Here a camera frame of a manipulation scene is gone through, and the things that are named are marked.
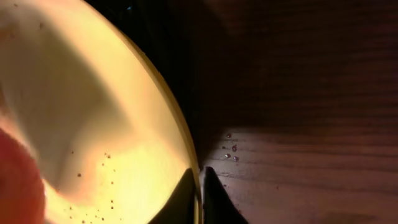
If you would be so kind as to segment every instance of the wooden table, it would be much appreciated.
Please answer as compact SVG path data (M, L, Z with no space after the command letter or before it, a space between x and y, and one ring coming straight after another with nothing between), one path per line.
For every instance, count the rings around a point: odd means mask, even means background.
M397 223L398 2L171 5L200 162L250 223Z

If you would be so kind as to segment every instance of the white bowl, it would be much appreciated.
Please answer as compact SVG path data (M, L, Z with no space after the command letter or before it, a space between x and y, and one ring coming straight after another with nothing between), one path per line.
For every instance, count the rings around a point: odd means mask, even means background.
M49 223L147 223L189 168L199 189L178 104L127 37L79 0L0 9L1 126L37 161Z

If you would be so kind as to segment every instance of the dark background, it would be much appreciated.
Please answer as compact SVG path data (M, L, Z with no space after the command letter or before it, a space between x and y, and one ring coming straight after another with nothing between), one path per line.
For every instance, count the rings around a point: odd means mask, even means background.
M88 2L159 69L251 223L396 223L396 1Z

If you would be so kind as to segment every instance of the wood grain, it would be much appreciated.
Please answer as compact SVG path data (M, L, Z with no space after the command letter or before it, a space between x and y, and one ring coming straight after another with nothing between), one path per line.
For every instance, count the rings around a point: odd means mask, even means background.
M200 162L250 223L396 223L398 3L172 4Z

